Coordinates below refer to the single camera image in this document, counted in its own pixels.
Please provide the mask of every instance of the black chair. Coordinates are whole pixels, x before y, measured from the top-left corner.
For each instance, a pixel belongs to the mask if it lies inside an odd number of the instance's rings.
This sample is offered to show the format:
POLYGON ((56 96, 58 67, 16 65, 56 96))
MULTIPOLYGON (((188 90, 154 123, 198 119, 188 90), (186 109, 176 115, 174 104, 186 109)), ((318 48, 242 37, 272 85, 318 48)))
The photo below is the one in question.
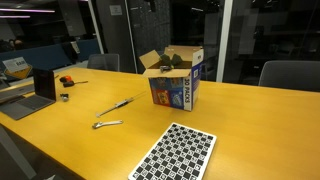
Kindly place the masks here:
POLYGON ((89 56, 87 68, 119 72, 119 54, 92 54, 89 56))
POLYGON ((259 86, 320 92, 320 62, 268 61, 263 66, 259 86))

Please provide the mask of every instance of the checkerboard pattern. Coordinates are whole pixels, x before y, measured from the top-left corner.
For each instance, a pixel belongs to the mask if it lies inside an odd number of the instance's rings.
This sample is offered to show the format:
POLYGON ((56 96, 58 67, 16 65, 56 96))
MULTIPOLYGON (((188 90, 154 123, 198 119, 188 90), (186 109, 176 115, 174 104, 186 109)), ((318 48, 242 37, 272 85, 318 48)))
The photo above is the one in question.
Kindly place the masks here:
POLYGON ((199 180, 216 136, 172 123, 130 173, 130 180, 199 180))

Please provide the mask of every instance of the wrench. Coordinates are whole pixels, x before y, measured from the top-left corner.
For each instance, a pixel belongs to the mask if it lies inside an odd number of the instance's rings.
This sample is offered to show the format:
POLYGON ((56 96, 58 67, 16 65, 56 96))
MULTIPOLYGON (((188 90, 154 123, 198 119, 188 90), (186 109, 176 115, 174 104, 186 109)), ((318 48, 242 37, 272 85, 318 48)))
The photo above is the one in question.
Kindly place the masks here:
POLYGON ((97 122, 97 123, 94 123, 92 125, 92 128, 93 129, 98 129, 99 127, 102 127, 102 126, 109 126, 109 125, 115 125, 115 124, 122 124, 123 121, 122 120, 119 120, 119 121, 111 121, 111 122, 97 122))

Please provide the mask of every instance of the laptop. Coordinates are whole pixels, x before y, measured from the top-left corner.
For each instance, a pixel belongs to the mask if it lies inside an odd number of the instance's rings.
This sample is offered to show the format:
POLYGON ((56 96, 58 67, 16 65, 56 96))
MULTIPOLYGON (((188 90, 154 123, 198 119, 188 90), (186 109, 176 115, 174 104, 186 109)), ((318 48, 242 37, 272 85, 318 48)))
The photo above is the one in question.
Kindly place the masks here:
POLYGON ((6 103, 10 100, 14 100, 19 96, 22 96, 24 94, 30 93, 34 91, 34 85, 28 84, 25 86, 17 87, 14 89, 9 89, 5 91, 0 92, 0 105, 2 103, 6 103))
POLYGON ((19 120, 56 102, 53 71, 33 68, 33 81, 34 95, 3 105, 0 110, 12 119, 19 120))

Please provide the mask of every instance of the cardboard box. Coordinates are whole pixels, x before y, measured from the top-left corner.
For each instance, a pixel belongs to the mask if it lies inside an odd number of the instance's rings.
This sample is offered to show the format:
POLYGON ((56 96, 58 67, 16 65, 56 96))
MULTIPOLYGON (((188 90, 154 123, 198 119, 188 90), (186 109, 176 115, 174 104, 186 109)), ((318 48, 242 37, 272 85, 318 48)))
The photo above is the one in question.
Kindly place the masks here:
POLYGON ((170 71, 161 72, 160 56, 151 51, 140 60, 146 68, 143 76, 149 78, 153 102, 168 107, 191 111, 198 97, 201 79, 203 49, 199 46, 168 46, 165 54, 177 54, 183 60, 170 71))

